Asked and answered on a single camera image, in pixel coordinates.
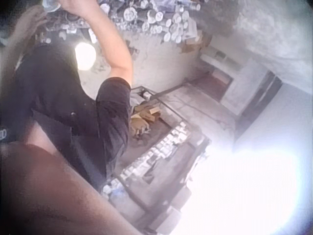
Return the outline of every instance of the short sleeve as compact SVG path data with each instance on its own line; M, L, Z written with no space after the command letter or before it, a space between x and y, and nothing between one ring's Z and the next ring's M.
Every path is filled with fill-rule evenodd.
M130 120L129 84L122 78L104 81L96 99L99 134L104 143L107 174L127 147Z

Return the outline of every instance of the man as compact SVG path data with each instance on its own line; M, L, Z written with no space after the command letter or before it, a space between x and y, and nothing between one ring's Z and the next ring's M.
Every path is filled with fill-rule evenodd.
M89 22L110 78L96 101L88 98L75 57L63 45L37 47L14 74L45 13L35 6L18 20L1 52L0 234L137 235L94 189L126 147L131 56L95 0L60 3Z
M90 24L111 66L109 78L94 101L81 87L72 45L36 47L13 78L2 76L8 81L1 89L2 130L7 142L22 139L52 155L61 154L100 191L127 146L132 59L96 0L60 3ZM13 89L4 88L12 82Z

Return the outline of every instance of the black t-shirt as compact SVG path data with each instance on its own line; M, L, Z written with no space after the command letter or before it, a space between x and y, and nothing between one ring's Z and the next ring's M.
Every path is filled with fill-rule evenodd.
M130 86L105 80L96 100L83 91L74 51L44 45L26 56L16 72L13 98L1 106L1 125L10 141L32 116L72 167L100 191L127 147Z

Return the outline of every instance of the hand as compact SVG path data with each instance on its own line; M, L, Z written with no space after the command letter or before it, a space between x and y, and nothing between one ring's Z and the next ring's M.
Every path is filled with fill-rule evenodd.
M45 10L40 5L27 9L18 19L12 38L18 42L29 40L37 28L47 22L45 16Z
M62 8L84 19L89 18L100 9L96 0L59 0Z

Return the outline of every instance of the bright light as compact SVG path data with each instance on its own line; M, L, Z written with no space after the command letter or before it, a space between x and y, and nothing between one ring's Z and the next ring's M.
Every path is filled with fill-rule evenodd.
M193 194L182 209L185 220L173 235L274 233L296 207L297 171L296 158L277 151L208 158L192 176Z
M75 48L75 52L78 69L90 70L97 57L95 48L88 43L79 43Z

